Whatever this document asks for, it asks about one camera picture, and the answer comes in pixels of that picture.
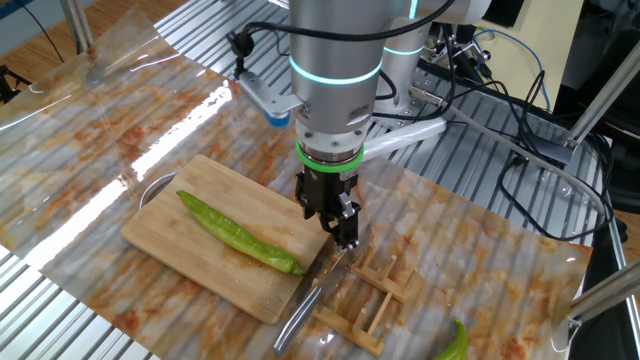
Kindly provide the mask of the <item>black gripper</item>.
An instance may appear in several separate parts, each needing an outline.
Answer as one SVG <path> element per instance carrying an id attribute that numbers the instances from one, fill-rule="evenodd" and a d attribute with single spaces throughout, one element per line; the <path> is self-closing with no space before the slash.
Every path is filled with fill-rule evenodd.
<path id="1" fill-rule="evenodd" d="M 305 220 L 318 214 L 322 229 L 334 235 L 342 248 L 358 245 L 358 214 L 361 207 L 350 198 L 356 186 L 356 170 L 347 173 L 325 173 L 303 169 L 296 175 L 295 199 L 302 207 Z"/>

